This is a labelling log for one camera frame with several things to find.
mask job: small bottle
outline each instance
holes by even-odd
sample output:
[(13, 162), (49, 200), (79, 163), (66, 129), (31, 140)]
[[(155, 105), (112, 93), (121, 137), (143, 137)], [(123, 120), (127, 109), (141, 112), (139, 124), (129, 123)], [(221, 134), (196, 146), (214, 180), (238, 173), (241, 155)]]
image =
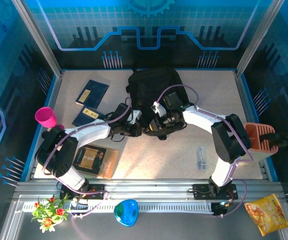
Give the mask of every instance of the small bottle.
[(199, 146), (197, 149), (197, 168), (198, 170), (206, 170), (205, 147)]

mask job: dark blue book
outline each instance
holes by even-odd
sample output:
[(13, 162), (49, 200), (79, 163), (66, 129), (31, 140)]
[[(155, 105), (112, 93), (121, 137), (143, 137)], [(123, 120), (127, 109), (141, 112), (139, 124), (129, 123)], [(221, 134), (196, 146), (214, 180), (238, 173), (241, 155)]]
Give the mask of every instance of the dark blue book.
[(103, 99), (108, 87), (107, 84), (89, 80), (87, 85), (79, 94), (76, 103), (96, 109)]
[(75, 120), (72, 122), (72, 125), (79, 127), (85, 124), (90, 124), (96, 119), (103, 119), (103, 118), (104, 118), (104, 115), (98, 112), (96, 109), (92, 107), (84, 106), (83, 109), (75, 118)]

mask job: glass enclosure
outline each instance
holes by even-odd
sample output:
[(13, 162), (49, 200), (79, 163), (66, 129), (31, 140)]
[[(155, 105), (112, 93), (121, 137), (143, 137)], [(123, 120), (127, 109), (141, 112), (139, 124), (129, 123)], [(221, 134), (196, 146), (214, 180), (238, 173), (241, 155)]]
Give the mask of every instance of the glass enclosure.
[(64, 69), (236, 68), (270, 0), (28, 0)]
[[(259, 121), (288, 133), (288, 0), (245, 70)], [(282, 182), (288, 182), (288, 147), (272, 156)]]
[(11, 1), (0, 1), (0, 231), (15, 181), (5, 179), (16, 156), (26, 161), (53, 73)]

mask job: white countertop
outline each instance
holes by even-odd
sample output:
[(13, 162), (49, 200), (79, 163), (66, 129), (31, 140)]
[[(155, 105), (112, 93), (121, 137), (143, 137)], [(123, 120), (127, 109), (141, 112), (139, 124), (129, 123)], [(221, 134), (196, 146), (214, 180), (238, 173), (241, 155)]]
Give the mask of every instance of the white countertop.
[[(242, 123), (246, 122), (232, 71), (178, 70), (178, 73), (184, 84), (197, 90), (199, 107), (221, 115), (234, 113)], [(74, 127), (71, 123), (82, 109), (75, 100), (89, 79), (109, 85), (97, 110), (103, 114), (113, 112), (128, 96), (125, 87), (131, 74), (131, 70), (65, 71), (54, 108), (58, 124)], [(189, 100), (195, 102), (194, 93), (190, 89), (186, 91)], [(120, 150), (113, 179), (208, 179), (218, 159), (211, 134), (194, 125), (172, 133), (165, 141), (143, 134), (127, 137), (122, 142), (106, 138), (93, 144)], [(199, 146), (206, 147), (206, 170), (197, 168)], [(45, 177), (38, 166), (34, 178)], [(262, 174), (259, 165), (253, 164), (239, 166), (233, 177), (262, 179)]]

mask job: yellow snack bag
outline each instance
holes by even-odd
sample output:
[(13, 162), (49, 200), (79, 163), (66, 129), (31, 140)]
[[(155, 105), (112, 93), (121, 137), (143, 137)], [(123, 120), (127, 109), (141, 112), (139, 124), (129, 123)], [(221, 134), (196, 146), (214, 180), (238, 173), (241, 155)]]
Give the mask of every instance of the yellow snack bag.
[(262, 236), (288, 228), (288, 222), (275, 194), (257, 201), (246, 202), (244, 206), (253, 222), (258, 226)]

